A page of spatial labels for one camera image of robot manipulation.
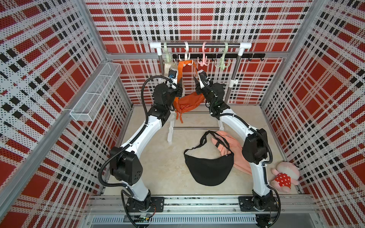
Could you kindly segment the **orange fabric bag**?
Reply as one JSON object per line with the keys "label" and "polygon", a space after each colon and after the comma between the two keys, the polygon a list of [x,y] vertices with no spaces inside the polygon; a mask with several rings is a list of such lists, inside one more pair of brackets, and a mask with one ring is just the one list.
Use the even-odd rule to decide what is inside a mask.
{"label": "orange fabric bag", "polygon": [[[188,61],[180,61],[178,64],[178,72],[179,72],[178,84],[183,85],[183,68],[187,66],[187,63]],[[198,71],[195,63],[193,63],[193,69],[195,70],[195,76],[193,76],[193,78],[194,77],[198,78],[197,74]],[[182,96],[181,98],[179,98],[177,102],[173,102],[174,108],[176,109],[176,120],[180,119],[182,124],[183,124],[182,115],[184,113],[194,110],[200,105],[195,103],[195,95],[196,93],[193,92],[189,95]]]}

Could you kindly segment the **cream fabric bag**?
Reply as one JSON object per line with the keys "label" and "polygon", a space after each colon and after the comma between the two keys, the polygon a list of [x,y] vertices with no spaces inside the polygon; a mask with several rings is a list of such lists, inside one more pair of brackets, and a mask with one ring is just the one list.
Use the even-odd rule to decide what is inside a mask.
{"label": "cream fabric bag", "polygon": [[166,62],[164,64],[164,76],[168,77],[169,76],[169,71],[170,70],[174,70],[174,71],[178,71],[178,66],[176,63],[173,62]]}

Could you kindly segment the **pink fabric bag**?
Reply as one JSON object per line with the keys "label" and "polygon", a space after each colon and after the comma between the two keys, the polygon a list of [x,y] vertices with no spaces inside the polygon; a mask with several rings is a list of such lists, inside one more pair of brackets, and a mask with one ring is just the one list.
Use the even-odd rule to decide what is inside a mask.
{"label": "pink fabric bag", "polygon": [[[217,131],[216,133],[227,141],[231,151],[234,153],[234,164],[233,164],[234,168],[248,175],[252,175],[250,164],[242,155],[242,146],[239,143],[239,141],[225,131]],[[221,145],[221,143],[218,142],[218,140],[215,139],[213,136],[211,137],[211,141],[220,151],[221,156],[228,155],[231,153],[227,148]]]}

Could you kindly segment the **black fabric bag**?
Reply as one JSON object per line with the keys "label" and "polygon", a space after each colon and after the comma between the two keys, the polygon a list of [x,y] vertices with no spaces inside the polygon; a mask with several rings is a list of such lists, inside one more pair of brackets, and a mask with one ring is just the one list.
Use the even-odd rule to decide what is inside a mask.
{"label": "black fabric bag", "polygon": [[207,142],[207,136],[211,135],[217,140],[217,145],[228,150],[227,155],[216,159],[197,158],[187,154],[189,149],[184,151],[185,164],[187,165],[194,180],[204,186],[217,186],[222,184],[230,174],[234,165],[234,153],[228,141],[213,131],[207,131],[200,139],[200,143],[192,150],[203,147]]}

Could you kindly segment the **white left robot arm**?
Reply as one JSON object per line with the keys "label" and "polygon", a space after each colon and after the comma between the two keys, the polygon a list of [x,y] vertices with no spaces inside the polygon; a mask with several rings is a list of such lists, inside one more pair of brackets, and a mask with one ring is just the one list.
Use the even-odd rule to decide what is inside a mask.
{"label": "white left robot arm", "polygon": [[[144,100],[144,89],[148,82],[162,79],[155,86],[154,102],[147,109]],[[182,95],[182,79],[180,76],[154,76],[148,78],[142,85],[141,100],[145,121],[138,131],[122,146],[113,147],[110,157],[101,165],[98,171],[98,181],[105,187],[121,187],[122,195],[127,195],[130,203],[137,206],[139,211],[148,211],[152,206],[151,192],[146,188],[141,177],[143,167],[140,162],[141,154],[155,133],[157,133],[172,111],[174,100]]]}

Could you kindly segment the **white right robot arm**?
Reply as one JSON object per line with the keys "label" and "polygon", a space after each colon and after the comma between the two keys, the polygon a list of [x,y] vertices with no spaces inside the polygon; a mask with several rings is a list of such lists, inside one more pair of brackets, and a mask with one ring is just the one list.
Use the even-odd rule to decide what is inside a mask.
{"label": "white right robot arm", "polygon": [[223,101],[223,85],[213,83],[204,71],[199,73],[197,91],[202,93],[209,104],[209,112],[233,129],[243,140],[241,153],[248,161],[253,178],[253,207],[258,211],[276,204],[278,214],[281,212],[280,197],[267,180],[266,166],[273,161],[271,148],[268,144],[267,133],[264,129],[257,129],[246,123],[241,117]]}

